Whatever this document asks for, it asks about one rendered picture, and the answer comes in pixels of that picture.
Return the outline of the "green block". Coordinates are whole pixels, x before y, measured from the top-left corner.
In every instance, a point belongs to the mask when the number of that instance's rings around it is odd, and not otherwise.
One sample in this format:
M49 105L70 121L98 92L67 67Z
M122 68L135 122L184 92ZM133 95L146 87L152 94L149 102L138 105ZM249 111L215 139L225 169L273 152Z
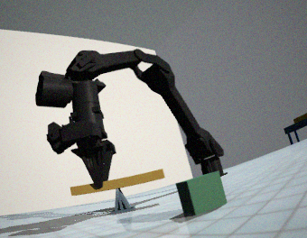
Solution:
M199 215L227 203L219 171L175 184L185 214Z

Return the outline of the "yellow bar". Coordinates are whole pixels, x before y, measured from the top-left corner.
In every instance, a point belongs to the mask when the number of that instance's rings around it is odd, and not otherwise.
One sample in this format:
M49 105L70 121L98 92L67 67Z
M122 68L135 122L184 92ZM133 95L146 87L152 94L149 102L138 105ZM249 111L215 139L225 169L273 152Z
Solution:
M131 187L136 184L144 184L149 181L164 179L163 169L147 172L145 174L137 174L131 177L124 177L119 179L107 180L103 182L102 188L96 188L95 184L87 184L76 187L70 187L72 196L85 195L90 193L107 191L110 189Z

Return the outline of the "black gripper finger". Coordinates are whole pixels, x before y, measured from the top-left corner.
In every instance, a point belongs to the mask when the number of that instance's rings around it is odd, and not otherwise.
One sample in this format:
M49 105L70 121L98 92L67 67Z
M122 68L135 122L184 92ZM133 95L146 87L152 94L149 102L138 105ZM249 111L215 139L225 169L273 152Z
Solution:
M114 153L112 151L107 151L106 159L105 159L105 170L104 170L104 180L103 180L103 182L108 180L110 166L111 166L111 163L112 163L111 160L112 160L113 155L114 155Z
M102 142L70 150L83 160L96 188L103 187L106 147Z

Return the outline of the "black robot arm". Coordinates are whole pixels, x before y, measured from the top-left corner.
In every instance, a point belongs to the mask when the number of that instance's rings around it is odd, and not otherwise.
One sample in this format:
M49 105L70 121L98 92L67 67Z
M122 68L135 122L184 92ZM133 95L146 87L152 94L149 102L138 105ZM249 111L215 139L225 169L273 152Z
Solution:
M141 62L153 65L143 72L137 66ZM98 93L106 84L96 77L126 68L132 69L137 79L162 96L186 134L185 148L195 161L195 165L201 164L202 174L216 171L219 171L220 176L228 174L223 172L220 164L219 157L224 156L223 149L207 130L199 126L175 86L175 76L170 65L158 55L146 54L140 49L104 54L95 50L81 50L67 67L65 75L45 70L41 72L35 103L37 106L64 108L72 101L72 110L76 105L88 102L100 105ZM71 141L68 147L60 144L61 128L59 124L51 122L46 134L53 151L59 155L75 143L79 144L78 141ZM211 158L206 159L208 157Z

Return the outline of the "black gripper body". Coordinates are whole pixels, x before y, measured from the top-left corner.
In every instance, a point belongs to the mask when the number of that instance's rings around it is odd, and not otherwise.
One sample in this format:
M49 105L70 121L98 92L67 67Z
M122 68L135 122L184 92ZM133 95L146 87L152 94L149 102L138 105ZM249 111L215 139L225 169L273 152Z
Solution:
M95 102L76 105L70 113L74 123L64 124L60 129L60 144L68 147L71 141L78 141L78 148L104 143L106 151L116 154L114 144L107 139L103 124L104 115L100 105ZM104 140L104 141L102 141Z

